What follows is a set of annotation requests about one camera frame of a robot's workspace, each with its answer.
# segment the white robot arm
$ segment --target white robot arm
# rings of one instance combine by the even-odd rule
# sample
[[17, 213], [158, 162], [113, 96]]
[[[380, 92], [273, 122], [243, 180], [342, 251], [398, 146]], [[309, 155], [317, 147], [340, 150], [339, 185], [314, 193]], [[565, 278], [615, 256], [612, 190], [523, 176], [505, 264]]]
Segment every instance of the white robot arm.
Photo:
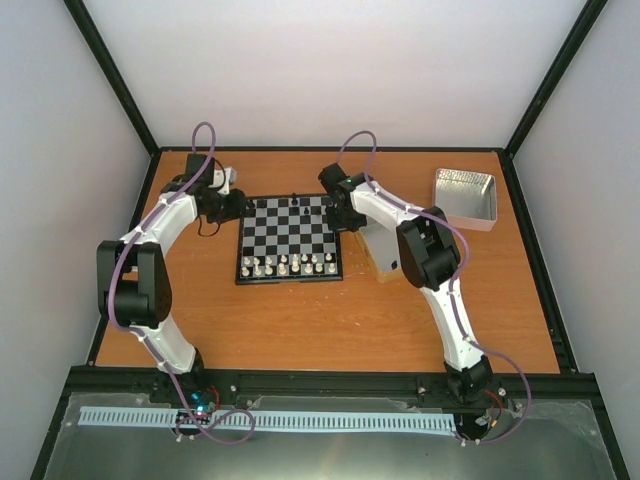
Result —
[[[470, 343], [476, 339], [462, 302], [459, 279], [450, 291], [450, 279], [460, 261], [451, 232], [411, 213], [409, 206], [399, 208], [407, 202], [385, 191], [376, 181], [365, 181], [363, 174], [348, 177], [338, 164], [326, 167], [319, 180], [332, 198], [327, 210], [332, 229], [356, 231], [371, 218], [396, 237], [402, 270], [429, 303], [442, 337], [449, 388], [458, 401], [466, 403], [489, 383], [492, 372], [487, 357]], [[437, 207], [426, 212], [446, 220]], [[456, 321], [451, 295], [466, 336]]]
[[[187, 172], [202, 165], [206, 155], [192, 154], [187, 161]], [[201, 362], [196, 349], [182, 336], [171, 315], [171, 286], [164, 257], [182, 231], [204, 215], [209, 222], [224, 223], [244, 214], [246, 197], [240, 190], [229, 187], [235, 182], [232, 168], [214, 170], [198, 179], [191, 188], [168, 202], [188, 180], [189, 174], [170, 182], [162, 191], [155, 208], [165, 205], [162, 211], [149, 213], [139, 226], [118, 241], [105, 241], [97, 252], [98, 306], [108, 315], [107, 295], [111, 277], [120, 252], [134, 240], [125, 263], [125, 273], [136, 272], [137, 279], [120, 278], [116, 286], [114, 308], [121, 327], [129, 328], [138, 340], [162, 362], [158, 368], [166, 372], [165, 364], [176, 374], [191, 372], [195, 362]]]

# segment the gray wall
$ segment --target gray wall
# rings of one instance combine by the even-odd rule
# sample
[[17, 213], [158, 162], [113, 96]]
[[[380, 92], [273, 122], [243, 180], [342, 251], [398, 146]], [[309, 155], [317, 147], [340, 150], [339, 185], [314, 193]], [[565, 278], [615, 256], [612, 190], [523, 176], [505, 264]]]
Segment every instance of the gray wall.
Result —
[[0, 477], [28, 478], [148, 156], [62, 1], [0, 15]]
[[584, 2], [86, 4], [161, 145], [214, 115], [221, 145], [496, 147]]
[[609, 2], [516, 157], [579, 366], [640, 478], [640, 2]]

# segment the metal floor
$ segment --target metal floor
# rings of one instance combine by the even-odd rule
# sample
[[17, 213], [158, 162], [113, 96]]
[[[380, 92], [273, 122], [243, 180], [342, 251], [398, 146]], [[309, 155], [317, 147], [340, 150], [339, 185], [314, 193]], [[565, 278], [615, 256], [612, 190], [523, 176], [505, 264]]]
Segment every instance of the metal floor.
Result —
[[406, 433], [257, 432], [234, 447], [206, 438], [177, 443], [169, 429], [73, 425], [77, 411], [69, 410], [47, 479], [615, 478], [595, 417], [580, 402], [536, 404], [508, 440], [465, 448], [450, 437]]

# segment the wire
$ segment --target wire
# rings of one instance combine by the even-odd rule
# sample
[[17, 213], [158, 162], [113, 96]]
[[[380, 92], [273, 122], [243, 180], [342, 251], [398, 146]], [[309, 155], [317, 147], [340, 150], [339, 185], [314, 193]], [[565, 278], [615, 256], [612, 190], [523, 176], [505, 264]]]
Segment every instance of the wire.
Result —
[[[477, 348], [478, 350], [480, 350], [483, 353], [486, 353], [487, 355], [493, 355], [493, 356], [496, 356], [496, 357], [500, 357], [500, 358], [506, 360], [507, 362], [509, 362], [511, 364], [511, 366], [516, 370], [516, 372], [518, 372], [518, 374], [520, 375], [520, 378], [522, 378], [522, 382], [524, 383], [524, 388], [525, 388], [525, 391], [527, 393], [527, 405], [525, 406], [524, 412], [522, 413], [522, 416], [520, 417], [520, 420], [518, 421], [518, 423], [516, 423], [513, 426], [513, 428], [511, 428], [507, 432], [503, 433], [498, 438], [493, 438], [493, 439], [490, 439], [490, 440], [486, 440], [486, 441], [482, 442], [482, 444], [483, 445], [490, 445], [492, 443], [497, 443], [497, 442], [499, 442], [501, 440], [504, 440], [505, 438], [509, 437], [510, 435], [513, 435], [513, 433], [515, 433], [522, 426], [522, 423], [527, 418], [527, 416], [529, 414], [529, 408], [531, 406], [531, 387], [529, 385], [529, 381], [527, 380], [526, 375], [524, 374], [524, 371], [515, 362], [515, 360], [513, 360], [511, 357], [509, 357], [508, 355], [506, 355], [506, 354], [504, 354], [502, 352], [498, 352], [497, 350], [493, 350], [491, 348], [485, 347], [483, 345], [480, 345], [478, 342], [476, 342], [474, 340], [471, 340], [469, 338], [469, 335], [467, 334], [466, 330], [464, 329], [464, 326], [462, 325], [462, 321], [460, 319], [460, 313], [458, 312], [458, 305], [456, 303], [456, 298], [455, 298], [454, 288], [453, 287], [454, 287], [454, 282], [460, 277], [460, 274], [466, 268], [466, 266], [469, 263], [469, 260], [471, 259], [471, 249], [469, 248], [469, 244], [467, 243], [466, 238], [464, 238], [464, 235], [462, 235], [460, 230], [458, 230], [456, 227], [451, 225], [446, 220], [442, 220], [441, 218], [436, 217], [435, 215], [431, 215], [429, 213], [423, 212], [421, 209], [415, 208], [413, 205], [410, 205], [410, 204], [403, 205], [402, 203], [398, 202], [397, 200], [389, 197], [388, 195], [385, 195], [382, 191], [380, 191], [380, 189], [377, 189], [375, 187], [375, 185], [373, 185], [373, 183], [371, 181], [371, 177], [369, 176], [369, 170], [371, 169], [371, 164], [373, 163], [373, 160], [375, 158], [376, 149], [377, 149], [377, 146], [378, 146], [378, 142], [377, 142], [376, 136], [375, 136], [375, 134], [373, 132], [371, 132], [369, 130], [361, 130], [360, 132], [356, 132], [353, 135], [351, 135], [345, 141], [345, 143], [342, 145], [342, 148], [340, 148], [340, 152], [338, 153], [338, 158], [337, 158], [336, 163], [338, 163], [341, 160], [342, 153], [344, 152], [344, 150], [347, 147], [347, 145], [349, 144], [349, 142], [351, 142], [351, 140], [353, 140], [354, 138], [356, 138], [359, 135], [369, 135], [371, 137], [371, 139], [372, 139], [372, 142], [373, 142], [373, 147], [371, 149], [371, 153], [369, 154], [369, 157], [367, 158], [367, 163], [365, 164], [365, 167], [364, 167], [364, 178], [365, 178], [365, 181], [367, 182], [367, 185], [369, 186], [369, 188], [371, 188], [371, 190], [373, 190], [376, 193], [376, 195], [378, 195], [380, 198], [382, 198], [387, 203], [393, 205], [394, 207], [400, 208], [402, 210], [406, 210], [407, 212], [412, 213], [414, 215], [419, 215], [421, 217], [426, 218], [427, 220], [439, 223], [443, 227], [449, 229], [452, 233], [454, 233], [460, 239], [460, 241], [462, 242], [462, 245], [464, 246], [464, 251], [465, 251], [464, 259], [462, 260], [462, 262], [460, 263], [460, 265], [458, 266], [456, 271], [453, 273], [453, 276], [449, 280], [449, 292], [448, 292], [449, 293], [449, 298], [451, 299], [451, 307], [453, 309], [453, 315], [454, 315], [454, 317], [456, 319], [456, 324], [458, 325], [458, 329], [460, 330], [460, 333], [462, 334], [462, 337], [465, 338], [467, 340], [467, 343], [469, 343], [471, 346]], [[460, 437], [460, 435], [457, 432], [456, 432], [456, 438], [458, 438], [458, 440], [464, 442], [464, 439], [462, 437]]]
[[[120, 280], [120, 276], [122, 274], [122, 269], [124, 267], [124, 263], [125, 263], [125, 261], [127, 259], [127, 256], [129, 254], [129, 252], [131, 252], [131, 249], [133, 248], [133, 245], [142, 236], [142, 234], [147, 230], [149, 225], [151, 225], [151, 223], [156, 219], [156, 217], [158, 215], [160, 215], [160, 213], [162, 213], [162, 211], [167, 206], [171, 205], [181, 194], [183, 194], [186, 190], [188, 190], [196, 182], [196, 180], [207, 169], [207, 167], [209, 166], [209, 163], [211, 162], [211, 159], [213, 158], [213, 152], [215, 151], [215, 148], [216, 148], [216, 130], [215, 130], [215, 128], [213, 128], [213, 125], [211, 125], [209, 122], [200, 122], [198, 125], [196, 125], [196, 128], [194, 128], [193, 134], [191, 135], [191, 151], [193, 153], [196, 152], [196, 135], [198, 134], [198, 131], [200, 130], [200, 128], [202, 128], [204, 126], [209, 128], [209, 130], [211, 131], [211, 146], [209, 147], [209, 151], [207, 152], [207, 158], [205, 159], [203, 164], [200, 166], [200, 169], [193, 175], [193, 177], [191, 177], [182, 187], [180, 187], [180, 189], [177, 192], [175, 192], [173, 195], [171, 195], [167, 199], [166, 203], [165, 202], [160, 203], [160, 204], [156, 205], [156, 207], [153, 210], [151, 210], [151, 213], [149, 213], [147, 218], [145, 220], [143, 220], [136, 227], [136, 229], [135, 229], [136, 233], [129, 239], [129, 243], [125, 244], [125, 246], [122, 249], [122, 252], [120, 253], [120, 256], [118, 257], [118, 260], [116, 262], [116, 266], [115, 266], [115, 268], [113, 270], [113, 275], [111, 276], [111, 283], [109, 284], [109, 292], [107, 294], [107, 313], [109, 315], [109, 322], [111, 323], [111, 325], [116, 330], [119, 330], [121, 332], [131, 332], [136, 337], [138, 337], [138, 340], [140, 340], [142, 343], [144, 343], [144, 345], [147, 347], [149, 352], [151, 352], [151, 355], [153, 356], [153, 358], [156, 360], [156, 362], [158, 364], [158, 368], [161, 369], [161, 370], [164, 369], [167, 372], [167, 374], [169, 375], [169, 378], [171, 379], [171, 382], [173, 383], [173, 386], [176, 389], [176, 393], [178, 394], [178, 397], [180, 398], [180, 402], [182, 403], [182, 406], [186, 410], [187, 416], [191, 419], [191, 421], [198, 428], [198, 430], [200, 430], [200, 432], [204, 436], [206, 436], [210, 440], [213, 440], [216, 443], [220, 443], [222, 445], [238, 445], [240, 443], [246, 442], [253, 435], [253, 432], [255, 431], [255, 427], [256, 427], [256, 420], [253, 417], [253, 415], [251, 415], [251, 413], [247, 412], [246, 410], [229, 410], [227, 413], [225, 413], [223, 416], [221, 416], [216, 423], [213, 423], [213, 424], [209, 425], [205, 429], [200, 424], [200, 422], [198, 421], [198, 419], [194, 415], [193, 411], [189, 407], [189, 402], [187, 402], [187, 399], [186, 399], [186, 397], [184, 395], [184, 392], [182, 391], [182, 387], [180, 386], [180, 382], [178, 380], [178, 377], [176, 376], [175, 372], [171, 368], [170, 363], [156, 349], [156, 347], [153, 344], [153, 342], [147, 337], [147, 335], [145, 334], [145, 332], [141, 328], [139, 328], [139, 327], [123, 327], [123, 326], [121, 326], [120, 324], [118, 324], [118, 322], [116, 320], [116, 313], [115, 313], [116, 288], [117, 288], [118, 282]], [[249, 432], [244, 437], [242, 437], [240, 440], [236, 440], [236, 441], [233, 441], [233, 442], [229, 442], [229, 441], [226, 441], [226, 440], [220, 440], [219, 438], [216, 438], [216, 437], [212, 436], [209, 433], [209, 430], [211, 428], [215, 427], [224, 418], [226, 418], [229, 415], [236, 414], [236, 413], [241, 413], [241, 414], [247, 415], [249, 417], [250, 421], [251, 421], [251, 428], [250, 428]]]
[[220, 231], [220, 223], [216, 223], [216, 225], [218, 226], [218, 228], [216, 228], [215, 232], [213, 233], [209, 233], [207, 235], [204, 235], [202, 233], [202, 215], [198, 215], [198, 223], [200, 224], [198, 226], [198, 236], [199, 237], [204, 237], [204, 238], [209, 238], [209, 237], [213, 237], [216, 233], [218, 233]]

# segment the metal tray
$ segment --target metal tray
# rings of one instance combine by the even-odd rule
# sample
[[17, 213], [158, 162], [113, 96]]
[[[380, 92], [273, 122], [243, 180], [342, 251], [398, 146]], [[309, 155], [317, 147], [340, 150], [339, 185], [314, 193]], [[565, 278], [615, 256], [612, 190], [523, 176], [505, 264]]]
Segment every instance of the metal tray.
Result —
[[493, 175], [439, 168], [433, 192], [433, 203], [455, 227], [488, 232], [498, 219]]

